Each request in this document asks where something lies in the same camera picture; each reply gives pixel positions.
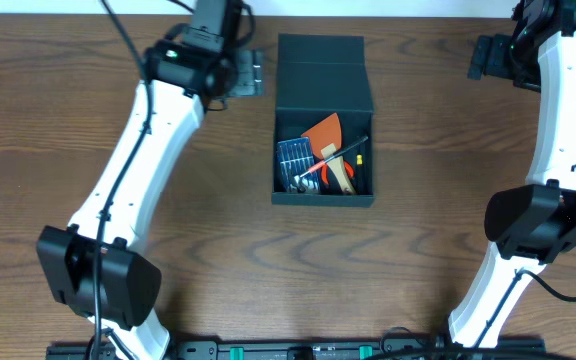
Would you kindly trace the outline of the orange scraper wooden handle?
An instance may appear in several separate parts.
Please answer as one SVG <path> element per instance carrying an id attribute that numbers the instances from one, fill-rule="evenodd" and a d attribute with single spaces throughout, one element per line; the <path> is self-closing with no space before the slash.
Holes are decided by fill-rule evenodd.
<path id="1" fill-rule="evenodd" d="M 340 119 L 337 113 L 333 113 L 324 120 L 307 130 L 302 134 L 310 140 L 313 155 L 324 160 L 333 153 L 342 149 L 342 130 Z M 345 160 L 339 157 L 327 163 L 328 179 L 335 180 L 342 194 L 356 195 L 357 192 L 352 184 L 349 183 L 344 167 Z"/>

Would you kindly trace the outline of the dark green box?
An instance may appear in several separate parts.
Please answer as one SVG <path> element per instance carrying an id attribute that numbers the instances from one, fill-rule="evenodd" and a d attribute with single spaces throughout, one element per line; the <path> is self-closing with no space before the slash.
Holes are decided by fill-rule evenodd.
<path id="1" fill-rule="evenodd" d="M 327 116 L 337 113 L 342 145 L 373 135 L 374 106 L 361 36 L 281 34 L 278 37 L 273 146 L 274 205 L 368 208 L 374 202 L 373 143 L 365 145 L 366 193 L 344 195 L 335 180 L 319 194 L 288 193 L 281 183 L 277 143 L 300 137 Z M 344 155 L 356 165 L 357 149 Z"/>

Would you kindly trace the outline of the red handled cutting pliers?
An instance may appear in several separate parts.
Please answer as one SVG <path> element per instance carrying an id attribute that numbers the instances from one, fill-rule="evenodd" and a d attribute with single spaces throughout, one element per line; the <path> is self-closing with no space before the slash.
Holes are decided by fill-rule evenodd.
<path id="1" fill-rule="evenodd" d="M 350 184 L 353 184 L 352 180 L 354 179 L 354 169 L 353 167 L 347 162 L 344 162 L 345 171 L 348 177 L 348 181 Z M 321 180 L 324 183 L 326 188 L 330 187 L 329 179 L 328 179 L 328 166 L 323 165 L 321 168 Z"/>

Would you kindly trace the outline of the black handled claw hammer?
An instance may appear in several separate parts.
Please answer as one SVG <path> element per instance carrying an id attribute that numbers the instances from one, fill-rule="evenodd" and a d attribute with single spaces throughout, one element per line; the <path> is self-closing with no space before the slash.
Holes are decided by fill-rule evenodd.
<path id="1" fill-rule="evenodd" d="M 303 172 L 299 175 L 295 175 L 291 179 L 291 184 L 294 185 L 300 193 L 303 193 L 305 191 L 305 186 L 302 184 L 302 180 L 306 175 L 312 174 L 312 173 L 316 172 L 317 170 L 319 170 L 320 168 L 322 168 L 327 163 L 331 162 L 332 160 L 335 160 L 339 157 L 342 157 L 345 153 L 347 153 L 348 151 L 350 151 L 350 150 L 356 148 L 357 146 L 363 144 L 368 139 L 369 139 L 369 136 L 364 135 L 363 137 L 360 137 L 356 141 L 354 141 L 351 145 L 333 153 L 329 157 L 325 158 L 324 160 L 317 162 L 313 166 L 310 166 L 305 172 Z"/>

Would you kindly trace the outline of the black yellow screwdriver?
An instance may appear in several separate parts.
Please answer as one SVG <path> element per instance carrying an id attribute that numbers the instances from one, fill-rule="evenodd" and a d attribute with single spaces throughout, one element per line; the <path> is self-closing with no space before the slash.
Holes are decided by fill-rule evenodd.
<path id="1" fill-rule="evenodd" d="M 359 195 L 364 195 L 366 193 L 366 172 L 365 172 L 365 145 L 361 144 L 358 147 L 356 155 L 356 166 L 355 166 L 355 180 L 357 185 L 357 193 Z"/>

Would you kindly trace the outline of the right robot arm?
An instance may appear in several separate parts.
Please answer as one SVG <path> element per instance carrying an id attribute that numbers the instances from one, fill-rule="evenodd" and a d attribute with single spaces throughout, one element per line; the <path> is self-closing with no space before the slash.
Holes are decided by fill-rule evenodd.
<path id="1" fill-rule="evenodd" d="M 478 38 L 468 76 L 507 79 L 539 93 L 537 140 L 524 185 L 491 197 L 483 263 L 448 317 L 451 342 L 466 349 L 497 346 L 531 282 L 576 302 L 540 276 L 576 247 L 576 0 L 521 0 L 512 19 L 512 34 Z"/>

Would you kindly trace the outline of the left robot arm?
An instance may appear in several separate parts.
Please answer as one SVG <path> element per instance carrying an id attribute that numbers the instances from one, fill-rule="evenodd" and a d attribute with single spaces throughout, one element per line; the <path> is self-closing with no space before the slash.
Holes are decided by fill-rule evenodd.
<path id="1" fill-rule="evenodd" d="M 36 251 L 54 299 L 94 326 L 83 350 L 106 344 L 118 359 L 163 359 L 169 331 L 154 309 L 161 271 L 144 255 L 157 203 L 188 140 L 213 101 L 238 81 L 250 42 L 243 1 L 200 1 L 191 20 L 171 27 L 132 57 L 139 72 L 126 127 L 95 187 L 65 228 L 45 227 Z"/>

